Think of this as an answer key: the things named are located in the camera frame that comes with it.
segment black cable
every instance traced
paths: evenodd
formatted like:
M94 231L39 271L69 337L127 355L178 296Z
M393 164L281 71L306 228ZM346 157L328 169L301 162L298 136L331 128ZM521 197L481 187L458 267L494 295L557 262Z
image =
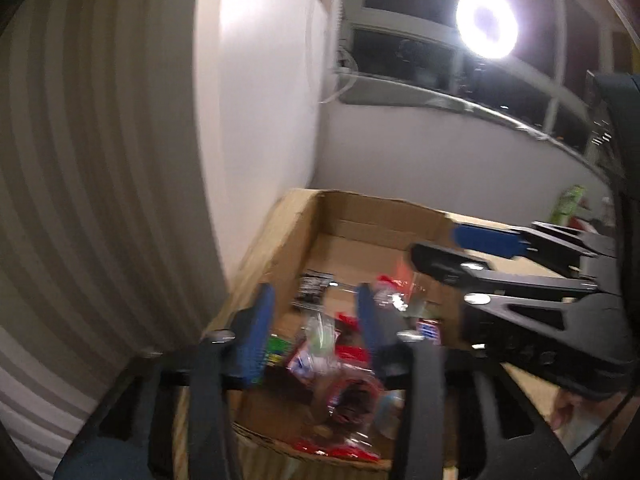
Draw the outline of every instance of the black cable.
M623 399L618 403L615 409L611 413L609 413L609 416L604 419L603 423L600 424L596 428L596 430L593 433L591 433L590 436L588 436L580 444L580 446L574 449L574 451L570 455L571 458L574 458L576 455L578 455L578 453L580 453L585 447L587 447L591 442L593 442L594 439L596 439L599 434L601 434L604 430L606 430L609 427L609 425L616 419L616 417L620 414L620 412L624 410L625 406L628 405L629 401L635 395L636 389L637 387L629 389L629 391L626 393L626 396L623 397Z

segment blue gripper pad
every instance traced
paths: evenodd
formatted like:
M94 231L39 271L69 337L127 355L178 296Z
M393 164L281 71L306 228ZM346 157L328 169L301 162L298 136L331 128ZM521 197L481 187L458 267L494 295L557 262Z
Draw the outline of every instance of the blue gripper pad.
M367 284L358 287L356 300L360 333L376 377L390 390L404 388L411 372L406 349L398 339L398 332L407 328L404 319L392 306L377 306Z
M229 327L236 339L225 353L225 379L236 388L245 388L258 380L264 369L264 353L270 335L275 291L269 283L260 286L253 306L236 313Z
M503 258L525 256L527 253L526 241L512 231L458 224L453 229L453 238L463 249L494 254Z

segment cardboard box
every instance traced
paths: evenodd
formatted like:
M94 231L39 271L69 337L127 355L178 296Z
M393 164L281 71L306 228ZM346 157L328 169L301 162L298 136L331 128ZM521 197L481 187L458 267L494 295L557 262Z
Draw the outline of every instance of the cardboard box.
M398 260L413 242L428 240L452 247L452 221L444 213L399 200L372 198L341 191L320 191L308 196L292 222L291 211L278 208L269 225L282 223L289 230L282 237L266 265L261 281L276 291L272 332L293 338L303 323L303 314L291 306L301 272L328 272L341 283L374 282L380 274L393 274ZM440 305L444 319L443 343L459 346L457 339L458 291L424 277L421 284L431 301ZM330 287L325 311L354 314L354 294ZM288 396L277 381L268 378L262 386L242 394L236 423L262 437L293 443L310 424L308 406L299 397ZM381 442L383 458L392 451ZM386 468L388 463L381 464Z

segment wall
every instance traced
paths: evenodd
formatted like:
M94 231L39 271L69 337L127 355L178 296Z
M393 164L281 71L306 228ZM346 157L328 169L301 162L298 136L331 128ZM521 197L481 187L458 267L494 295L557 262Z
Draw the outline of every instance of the wall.
M311 178L326 23L318 0L197 1L202 168L228 279L273 203Z
M194 3L25 0L0 36L0 419L44 478L127 360L226 294Z
M327 105L314 187L404 198L507 224L546 220L559 194L606 186L549 142L432 108Z

